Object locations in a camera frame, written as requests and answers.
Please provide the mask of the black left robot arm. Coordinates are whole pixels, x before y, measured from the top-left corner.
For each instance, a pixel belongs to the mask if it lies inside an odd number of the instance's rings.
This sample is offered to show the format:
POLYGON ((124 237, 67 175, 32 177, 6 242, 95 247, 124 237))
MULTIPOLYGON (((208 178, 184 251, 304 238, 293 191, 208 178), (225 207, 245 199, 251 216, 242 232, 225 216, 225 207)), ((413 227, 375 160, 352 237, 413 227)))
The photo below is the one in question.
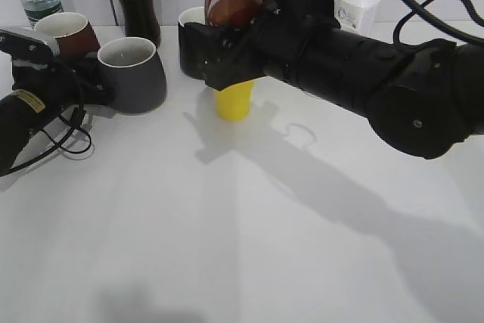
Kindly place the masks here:
POLYGON ((1 176, 25 169, 64 150, 64 143, 74 132, 88 135, 82 127, 87 105, 107 106, 115 91, 101 75, 93 57, 62 61, 56 57, 42 69, 12 62, 12 93, 1 99, 1 176), (68 131, 60 140, 50 139, 52 146, 31 160, 15 166, 19 153, 29 140, 44 132, 58 118, 68 131))

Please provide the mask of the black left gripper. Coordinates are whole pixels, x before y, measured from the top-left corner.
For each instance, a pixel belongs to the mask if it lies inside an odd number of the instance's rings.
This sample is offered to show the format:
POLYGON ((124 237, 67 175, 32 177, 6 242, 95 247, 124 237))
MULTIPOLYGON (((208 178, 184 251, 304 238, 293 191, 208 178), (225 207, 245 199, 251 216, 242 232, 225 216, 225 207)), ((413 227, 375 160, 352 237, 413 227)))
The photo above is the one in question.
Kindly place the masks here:
POLYGON ((54 119, 74 105, 107 106, 113 100, 113 88, 91 55, 40 64, 12 57, 11 65, 12 119, 54 119))

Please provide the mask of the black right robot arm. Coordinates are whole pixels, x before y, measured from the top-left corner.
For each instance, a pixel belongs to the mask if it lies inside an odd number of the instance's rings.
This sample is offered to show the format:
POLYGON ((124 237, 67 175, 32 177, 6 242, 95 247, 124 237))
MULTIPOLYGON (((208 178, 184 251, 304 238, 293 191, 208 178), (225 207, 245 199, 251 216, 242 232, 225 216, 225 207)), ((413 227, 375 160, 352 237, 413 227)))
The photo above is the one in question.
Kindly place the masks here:
POLYGON ((402 1, 446 38, 407 45, 346 32, 334 0, 264 0, 245 26, 188 23, 185 33, 210 88, 270 76, 365 117, 393 148, 434 159, 483 132, 483 40, 402 1))

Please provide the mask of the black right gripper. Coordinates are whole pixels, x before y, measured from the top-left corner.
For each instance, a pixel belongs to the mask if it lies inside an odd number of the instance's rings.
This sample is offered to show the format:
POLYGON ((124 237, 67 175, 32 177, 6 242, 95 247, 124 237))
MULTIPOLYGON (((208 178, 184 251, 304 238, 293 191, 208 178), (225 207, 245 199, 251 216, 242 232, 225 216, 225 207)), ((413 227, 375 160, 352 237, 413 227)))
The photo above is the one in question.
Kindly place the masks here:
POLYGON ((205 84, 222 91, 264 76, 288 80, 312 34, 337 26, 333 6, 334 0, 263 0, 259 15, 240 29, 187 23, 205 84))

